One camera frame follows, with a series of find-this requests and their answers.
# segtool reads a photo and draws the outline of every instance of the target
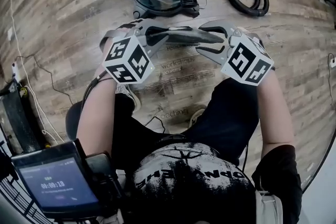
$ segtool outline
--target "black sleeve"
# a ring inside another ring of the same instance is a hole
[[[267,153],[257,166],[252,179],[256,189],[269,191],[280,198],[284,224],[299,221],[302,189],[293,146],[279,146]]]

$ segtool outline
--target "forearm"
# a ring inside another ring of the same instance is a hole
[[[104,71],[100,66],[95,77]],[[111,78],[106,74],[101,79]],[[114,122],[114,97],[117,83],[113,79],[99,82],[90,92],[80,116],[77,138],[89,154],[111,152]]]
[[[263,156],[281,144],[293,144],[292,120],[274,71],[257,87]]]

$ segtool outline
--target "white cube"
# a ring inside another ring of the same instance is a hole
[[[155,69],[136,36],[114,38],[103,66],[119,84],[142,83]]]
[[[259,40],[242,34],[231,36],[230,45],[234,48],[221,72],[241,83],[259,85],[274,64]]]

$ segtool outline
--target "sneaker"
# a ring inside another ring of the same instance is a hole
[[[141,107],[141,102],[139,98],[131,91],[129,85],[124,85],[124,84],[117,84],[116,88],[116,94],[117,93],[123,93],[126,94],[129,98],[131,98],[134,102],[134,110],[133,112],[136,112],[140,109]]]
[[[197,122],[198,117],[201,116],[204,111],[205,109],[199,109],[192,115],[190,122],[189,122],[189,128]]]

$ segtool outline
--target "black t-shirt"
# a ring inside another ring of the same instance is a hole
[[[258,190],[281,199],[284,223],[297,223],[302,191],[293,146],[269,152],[253,180]],[[255,223],[255,187],[204,144],[177,143],[154,151],[134,172],[133,183],[134,216],[146,223]]]

